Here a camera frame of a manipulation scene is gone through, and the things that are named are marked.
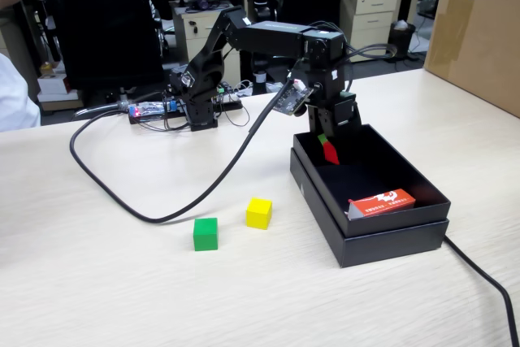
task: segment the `desk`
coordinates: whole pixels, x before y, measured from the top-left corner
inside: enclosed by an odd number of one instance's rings
[[[353,91],[363,121],[452,201],[449,236],[519,313],[520,120],[424,70],[355,80]],[[221,116],[216,129],[164,134],[108,118],[76,147],[159,217],[213,182],[271,97],[244,99],[245,128]],[[163,226],[133,218],[77,166],[68,142],[79,126],[0,134],[4,345],[510,345],[500,294],[446,245],[338,267],[289,172],[305,116],[271,113],[224,182]],[[251,197],[273,201],[267,231],[245,226]],[[219,218],[219,250],[193,251],[195,216]]]

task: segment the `green cube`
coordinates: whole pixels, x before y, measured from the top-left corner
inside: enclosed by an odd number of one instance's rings
[[[193,226],[193,243],[196,251],[219,249],[217,219],[196,219]]]

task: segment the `white sleeve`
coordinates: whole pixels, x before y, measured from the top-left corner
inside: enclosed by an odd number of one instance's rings
[[[27,82],[0,54],[0,132],[40,126],[40,109],[27,95]]]

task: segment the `yellow cube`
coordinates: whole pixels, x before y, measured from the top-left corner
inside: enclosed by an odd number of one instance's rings
[[[266,199],[251,198],[245,212],[245,224],[251,228],[267,229],[271,221],[273,202]]]

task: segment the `circuit board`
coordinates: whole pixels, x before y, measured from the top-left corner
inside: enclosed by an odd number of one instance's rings
[[[293,115],[311,94],[312,89],[307,89],[300,80],[294,80],[294,84],[279,98],[273,110]]]

